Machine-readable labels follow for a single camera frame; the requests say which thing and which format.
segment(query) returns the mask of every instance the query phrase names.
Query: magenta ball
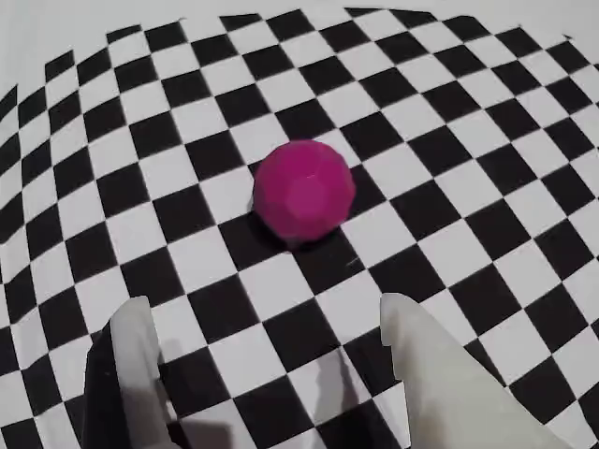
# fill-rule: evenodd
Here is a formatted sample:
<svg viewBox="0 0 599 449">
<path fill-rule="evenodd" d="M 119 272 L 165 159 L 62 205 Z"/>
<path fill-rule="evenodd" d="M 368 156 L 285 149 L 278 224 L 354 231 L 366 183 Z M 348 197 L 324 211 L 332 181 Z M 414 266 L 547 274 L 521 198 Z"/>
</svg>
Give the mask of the magenta ball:
<svg viewBox="0 0 599 449">
<path fill-rule="evenodd" d="M 329 145 L 297 140 L 280 146 L 260 164 L 254 209 L 281 239 L 320 239 L 340 225 L 356 194 L 351 171 Z"/>
</svg>

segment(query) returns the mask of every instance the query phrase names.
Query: black and white checkerboard pattern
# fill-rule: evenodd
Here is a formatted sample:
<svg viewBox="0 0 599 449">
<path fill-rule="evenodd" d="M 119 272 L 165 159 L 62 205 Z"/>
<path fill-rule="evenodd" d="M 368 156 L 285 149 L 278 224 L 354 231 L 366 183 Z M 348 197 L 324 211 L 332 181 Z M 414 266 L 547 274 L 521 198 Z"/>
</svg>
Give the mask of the black and white checkerboard pattern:
<svg viewBox="0 0 599 449">
<path fill-rule="evenodd" d="M 86 353 L 147 295 L 183 448 L 406 448 L 395 291 L 596 447 L 599 68 L 576 43 L 310 8 L 132 26 L 42 84 L 0 102 L 0 447 L 80 446 Z M 248 210 L 295 138 L 358 195 L 290 253 Z"/>
</svg>

